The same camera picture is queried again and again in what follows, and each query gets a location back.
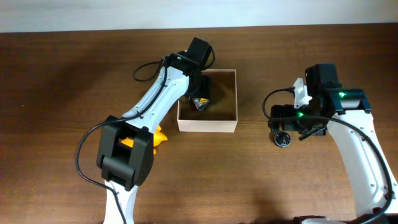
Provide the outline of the small black round toy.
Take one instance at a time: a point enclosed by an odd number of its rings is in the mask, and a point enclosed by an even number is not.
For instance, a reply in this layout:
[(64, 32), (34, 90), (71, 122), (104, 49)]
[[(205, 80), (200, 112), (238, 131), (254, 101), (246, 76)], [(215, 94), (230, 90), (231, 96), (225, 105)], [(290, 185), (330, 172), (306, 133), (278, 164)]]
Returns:
[(279, 131), (274, 134), (274, 142), (277, 146), (288, 147), (291, 143), (290, 135), (285, 131)]

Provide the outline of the red grey toy truck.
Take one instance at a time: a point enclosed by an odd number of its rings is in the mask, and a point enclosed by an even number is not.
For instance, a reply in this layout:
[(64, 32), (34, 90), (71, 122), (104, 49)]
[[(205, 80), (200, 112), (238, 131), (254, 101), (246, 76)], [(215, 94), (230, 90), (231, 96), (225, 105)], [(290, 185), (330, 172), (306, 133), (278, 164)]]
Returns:
[(193, 98), (192, 105), (195, 110), (203, 111), (209, 107), (209, 99), (207, 98)]

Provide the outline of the yellow rubber toy animal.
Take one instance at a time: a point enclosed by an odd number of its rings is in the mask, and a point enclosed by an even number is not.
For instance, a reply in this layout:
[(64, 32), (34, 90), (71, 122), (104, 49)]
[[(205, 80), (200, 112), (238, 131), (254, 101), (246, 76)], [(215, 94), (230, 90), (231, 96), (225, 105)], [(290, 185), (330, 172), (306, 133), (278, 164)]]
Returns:
[[(162, 132), (162, 128), (160, 126), (157, 127), (155, 133), (154, 133), (154, 150), (153, 150), (153, 154), (156, 155), (157, 154), (157, 149), (156, 147), (161, 144), (164, 141), (167, 141), (168, 138), (167, 136)], [(134, 145), (134, 140), (130, 139), (130, 138), (125, 138), (125, 139), (119, 139), (119, 142), (122, 143), (125, 146), (128, 147), (133, 147)]]

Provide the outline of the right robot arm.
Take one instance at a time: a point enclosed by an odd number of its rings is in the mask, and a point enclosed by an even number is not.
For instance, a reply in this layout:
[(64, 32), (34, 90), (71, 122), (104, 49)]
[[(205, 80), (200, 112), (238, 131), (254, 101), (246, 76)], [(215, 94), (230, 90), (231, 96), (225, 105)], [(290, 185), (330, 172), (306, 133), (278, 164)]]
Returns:
[(332, 63), (305, 70), (285, 89), (291, 105), (274, 105), (265, 113), (279, 147), (290, 145), (289, 132), (310, 136), (330, 134), (338, 147), (353, 189), (353, 223), (397, 223), (397, 181), (376, 136), (372, 108), (362, 89), (344, 89)]

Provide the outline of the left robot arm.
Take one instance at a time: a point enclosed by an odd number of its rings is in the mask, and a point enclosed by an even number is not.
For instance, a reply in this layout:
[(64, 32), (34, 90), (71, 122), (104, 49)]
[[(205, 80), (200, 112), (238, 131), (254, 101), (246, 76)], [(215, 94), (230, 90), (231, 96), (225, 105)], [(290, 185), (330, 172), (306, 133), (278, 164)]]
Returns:
[(155, 132), (180, 97), (206, 106), (210, 79), (202, 71), (213, 53), (208, 42), (194, 38), (187, 50), (162, 58), (156, 81), (135, 106), (104, 121), (96, 165), (107, 193), (105, 223), (133, 223), (137, 189), (154, 163)]

